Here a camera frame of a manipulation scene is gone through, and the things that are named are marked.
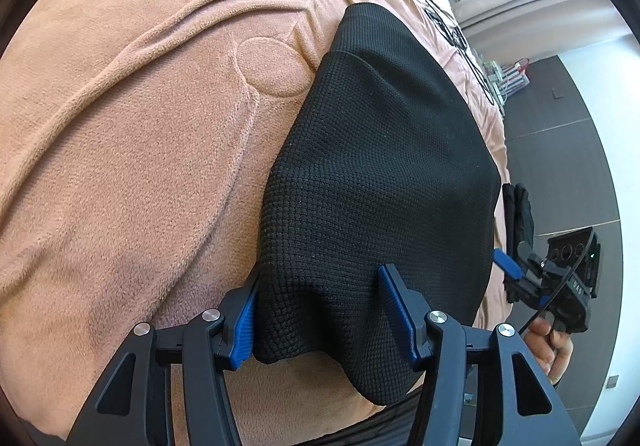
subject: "finger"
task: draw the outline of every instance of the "finger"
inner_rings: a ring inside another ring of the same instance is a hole
[[[538,362],[538,365],[542,367],[542,370],[544,371],[545,376],[548,376],[549,372],[551,371],[551,365],[545,362],[545,360],[541,360],[540,358],[536,358],[536,361]]]
[[[549,370],[548,378],[549,381],[551,381],[551,384],[556,384],[556,382],[560,381],[560,378],[562,378],[562,375],[566,372],[566,369],[569,366],[569,361],[571,360],[571,354],[573,352],[574,343],[571,341],[571,337],[568,336],[568,339],[564,343],[564,347],[558,349],[556,361],[554,361]]]
[[[536,358],[546,363],[553,362],[556,357],[553,349],[549,346],[549,343],[546,342],[545,336],[529,332],[524,336],[524,343],[527,344],[527,347],[529,347],[529,350],[533,352]]]
[[[571,341],[571,336],[566,332],[552,331],[549,336],[549,341],[551,345],[556,349],[564,349],[567,344]]]
[[[551,332],[551,324],[542,316],[538,316],[529,324],[529,330],[540,336],[546,336]]]

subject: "black cloth pile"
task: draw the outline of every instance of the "black cloth pile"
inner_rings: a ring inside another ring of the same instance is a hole
[[[529,192],[522,183],[502,185],[502,201],[504,202],[504,226],[506,228],[506,252],[520,266],[523,273],[527,265],[518,257],[518,244],[522,241],[533,247],[533,217]]]
[[[264,192],[254,356],[323,350],[376,404],[418,379],[378,297],[394,263],[471,325],[492,266],[500,176],[465,100],[390,12],[350,6]]]

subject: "dark floor tile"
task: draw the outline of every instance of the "dark floor tile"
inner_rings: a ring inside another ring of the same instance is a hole
[[[557,57],[529,66],[530,84],[504,105],[504,133],[508,139],[590,118],[568,71]]]
[[[478,367],[474,366],[474,368],[469,372],[466,376],[465,381],[465,397],[473,396],[471,400],[466,400],[465,402],[469,404],[476,404],[478,401]]]
[[[596,404],[609,372],[622,304],[622,232],[620,222],[596,227],[602,244],[598,297],[590,302],[589,330],[574,334],[574,355],[558,386],[567,408]]]
[[[476,427],[476,407],[471,404],[462,405],[462,420],[460,422],[460,437],[472,439]]]
[[[529,190],[535,234],[618,219],[618,203],[598,132],[580,121],[507,142],[511,182]]]
[[[593,413],[593,406],[585,406],[582,408],[570,408],[569,416],[571,416],[571,420],[574,422],[574,426],[576,431],[582,435],[585,426],[589,422],[589,418],[591,417],[591,413]]]

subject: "black cord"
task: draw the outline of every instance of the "black cord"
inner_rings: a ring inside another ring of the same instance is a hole
[[[569,269],[569,271],[567,271],[565,276],[562,277],[562,280],[560,281],[558,286],[553,290],[553,292],[551,293],[551,295],[549,296],[545,304],[542,307],[540,307],[540,309],[538,309],[531,318],[529,318],[529,321],[527,321],[526,324],[523,325],[523,327],[518,331],[518,334],[522,335],[522,333],[526,331],[527,328],[529,328],[529,325],[531,325],[532,321],[535,320],[538,316],[540,316],[540,314],[542,314],[544,311],[546,311],[546,308],[549,307],[549,304],[554,301],[554,298],[558,295],[558,293],[560,293],[560,290],[564,287],[564,284],[567,282],[567,280],[569,280],[569,277],[573,273],[575,273],[575,270],[578,269],[578,266],[580,266],[584,258],[587,256],[587,253],[589,252],[589,248],[591,247],[591,243],[593,242],[593,235],[594,235],[594,231],[593,229],[591,229],[591,233],[589,234],[589,239],[587,240],[587,244],[584,246],[584,249],[582,250],[580,256],[578,257],[578,260],[576,261],[576,263],[571,267],[571,269]]]
[[[449,15],[448,12],[444,11],[440,6],[438,6],[434,0],[425,0],[426,7],[424,9],[425,14],[431,19],[434,23],[438,31],[445,38],[447,43],[458,49],[459,53],[465,58],[467,65],[471,68],[471,72],[478,80],[478,83],[482,87],[482,91],[486,96],[487,100],[491,105],[495,105],[494,97],[491,94],[491,86],[487,81],[484,73],[478,68],[478,66],[471,60],[471,57],[467,54],[466,50],[469,47],[468,42],[466,41],[465,35],[460,29],[460,26],[456,22],[456,19]],[[442,19],[442,17],[446,17],[451,20],[455,27],[450,27],[447,23]]]

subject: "blue gripper pad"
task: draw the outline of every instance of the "blue gripper pad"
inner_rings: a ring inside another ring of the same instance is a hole
[[[254,349],[254,314],[257,293],[258,291],[254,285],[236,322],[234,346],[229,354],[229,362],[232,370],[237,370],[244,360],[249,359]]]
[[[378,268],[378,291],[401,358],[420,370],[432,351],[425,316],[431,310],[421,293],[407,289],[394,264]]]
[[[522,278],[522,270],[520,266],[504,251],[500,248],[494,249],[494,262],[503,270],[512,280],[519,280]]]

